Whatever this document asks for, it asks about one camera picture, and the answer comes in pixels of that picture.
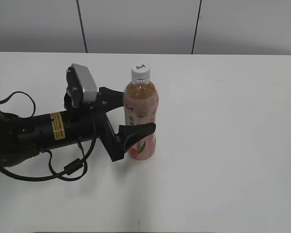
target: bottle label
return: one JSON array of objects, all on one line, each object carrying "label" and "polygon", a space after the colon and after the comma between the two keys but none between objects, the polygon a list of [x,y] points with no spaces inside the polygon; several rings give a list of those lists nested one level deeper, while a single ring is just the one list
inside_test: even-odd
[{"label": "bottle label", "polygon": [[[155,114],[159,104],[159,96],[155,93],[148,99],[137,100],[129,96],[124,96],[124,109],[126,125],[142,125],[155,123]],[[151,157],[155,151],[156,137],[151,134],[140,140],[129,150],[132,157],[145,160]]]}]

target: bottle cap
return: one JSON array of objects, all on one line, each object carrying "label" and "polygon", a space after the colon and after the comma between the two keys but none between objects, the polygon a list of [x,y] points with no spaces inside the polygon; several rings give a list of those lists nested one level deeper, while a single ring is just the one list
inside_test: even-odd
[{"label": "bottle cap", "polygon": [[146,63],[136,63],[131,67],[131,79],[135,83],[148,83],[150,81],[150,66]]}]

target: black cable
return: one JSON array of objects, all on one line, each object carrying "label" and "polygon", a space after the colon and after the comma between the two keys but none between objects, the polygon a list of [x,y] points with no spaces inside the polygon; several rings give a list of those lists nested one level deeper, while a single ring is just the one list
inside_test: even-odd
[{"label": "black cable", "polygon": [[[80,148],[80,150],[82,152],[82,155],[84,157],[84,149],[83,149],[83,146],[82,146],[81,142],[78,142],[78,146],[79,146],[79,148]],[[49,150],[47,152],[50,154],[50,159],[48,161],[48,168],[49,168],[50,172],[53,175],[56,175],[57,173],[54,171],[54,169],[52,167],[52,164],[51,164],[52,152],[49,151]],[[77,181],[77,180],[81,179],[87,173],[87,168],[88,168],[87,167],[87,161],[85,160],[83,173],[80,176],[74,177],[74,178],[69,178],[69,177],[63,177],[63,176],[61,176],[61,177],[57,177],[57,178],[60,179],[60,180],[62,180],[62,181]]]},{"label": "black cable", "polygon": [[[0,100],[0,104],[4,104],[6,103],[7,101],[10,100],[10,98],[14,95],[14,94],[17,94],[17,93],[21,93],[21,94],[24,94],[26,96],[28,96],[30,98],[30,100],[32,101],[33,103],[33,114],[29,117],[33,117],[33,115],[35,114],[35,110],[36,110],[36,106],[35,106],[35,102],[34,100],[25,92],[22,92],[22,91],[16,91],[16,92],[13,92],[11,95],[9,95],[7,98],[5,98],[4,100]],[[42,152],[46,152],[49,154],[49,161],[48,161],[48,167],[49,167],[49,170],[50,172],[52,173],[52,176],[45,176],[45,177],[26,177],[26,176],[20,176],[20,175],[16,175],[10,171],[8,171],[7,169],[5,169],[3,166],[1,166],[0,164],[0,172],[3,173],[4,175],[8,176],[8,177],[11,177],[15,180],[20,180],[20,181],[28,181],[28,182],[41,182],[41,181],[49,181],[49,180],[53,180],[53,179],[61,179],[63,181],[76,181],[76,180],[79,180],[80,178],[82,178],[86,172],[87,172],[87,169],[88,169],[88,165],[87,165],[87,161],[86,159],[91,155],[91,153],[93,152],[93,149],[94,149],[94,146],[95,146],[95,143],[96,143],[96,137],[97,137],[97,134],[96,134],[96,126],[95,126],[95,118],[93,116],[93,113],[92,111],[88,111],[89,113],[89,116],[92,120],[92,123],[93,123],[93,137],[92,137],[92,142],[91,142],[91,145],[87,151],[87,153],[84,155],[84,149],[83,149],[83,146],[81,145],[81,143],[79,143],[79,147],[82,151],[82,155],[83,155],[83,158],[81,160],[77,159],[75,161],[72,162],[72,164],[74,162],[76,162],[78,165],[80,164],[84,164],[84,170],[83,170],[83,173],[82,175],[80,175],[79,177],[75,177],[75,178],[67,178],[67,177],[63,177],[63,175],[67,175],[67,174],[72,174],[73,172],[77,171],[79,168],[77,167],[77,169],[74,170],[74,167],[73,168],[65,168],[64,171],[60,172],[60,173],[56,173],[54,171],[54,169],[52,168],[51,166],[51,160],[52,160],[52,152],[50,150],[44,150]]]},{"label": "black cable", "polygon": [[[45,151],[47,153],[50,154],[50,159],[51,159],[51,152],[50,151]],[[27,177],[27,176],[20,176],[20,175],[16,175],[10,171],[8,171],[7,169],[5,169],[4,167],[2,167],[0,165],[0,172],[2,172],[4,175],[11,177],[15,180],[19,180],[19,181],[29,181],[29,182],[41,182],[41,181],[50,181],[53,179],[56,179],[58,177],[61,177],[63,175],[66,174],[66,171],[62,171],[60,173],[57,173],[56,175],[52,175],[52,176],[44,176],[44,177]]]},{"label": "black cable", "polygon": [[28,118],[33,117],[34,114],[35,114],[35,109],[36,109],[36,107],[35,107],[35,102],[34,102],[34,100],[31,98],[31,96],[28,95],[28,94],[25,93],[25,92],[22,92],[22,91],[15,91],[15,92],[12,92],[12,94],[10,94],[7,98],[5,98],[4,100],[0,100],[0,104],[4,104],[4,103],[6,103],[7,101],[10,100],[10,98],[11,98],[13,95],[18,94],[18,93],[27,96],[27,97],[32,101],[32,103],[33,103],[33,113],[31,114],[31,116],[30,116],[30,117],[26,117],[26,118],[22,118],[22,117],[21,117],[21,119],[28,119]]},{"label": "black cable", "polygon": [[95,146],[95,143],[96,143],[96,138],[97,138],[97,134],[96,134],[96,125],[95,125],[95,118],[94,118],[94,115],[92,113],[92,111],[88,111],[88,114],[92,120],[92,123],[93,123],[93,137],[92,137],[92,142],[91,142],[91,145],[87,151],[87,153],[85,154],[85,156],[81,159],[81,162],[84,163],[84,161],[86,161],[88,159],[88,157],[91,155],[93,149],[94,149],[94,146]]}]

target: beverage bottle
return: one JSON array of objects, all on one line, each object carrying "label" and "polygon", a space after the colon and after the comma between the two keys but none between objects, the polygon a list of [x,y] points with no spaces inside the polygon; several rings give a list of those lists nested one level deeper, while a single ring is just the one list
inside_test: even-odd
[{"label": "beverage bottle", "polygon": [[[147,64],[137,63],[131,67],[131,82],[125,88],[123,103],[126,125],[155,123],[159,95],[150,82],[150,67]],[[155,146],[153,133],[131,147],[129,154],[137,160],[145,160],[154,154]]]}]

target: table surface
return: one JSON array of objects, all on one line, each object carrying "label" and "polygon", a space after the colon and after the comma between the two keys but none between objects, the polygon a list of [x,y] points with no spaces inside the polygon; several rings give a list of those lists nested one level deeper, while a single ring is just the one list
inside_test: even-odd
[{"label": "table surface", "polygon": [[[38,115],[61,111],[72,63],[124,90],[141,60],[160,95],[156,154],[112,163],[98,141],[77,182],[0,173],[0,233],[291,233],[291,56],[0,53],[0,99],[22,90]],[[0,109],[25,117],[32,105],[15,96]],[[124,123],[122,108],[108,116]],[[80,156],[75,145],[53,154],[57,170]],[[11,170],[49,175],[47,162]]]}]

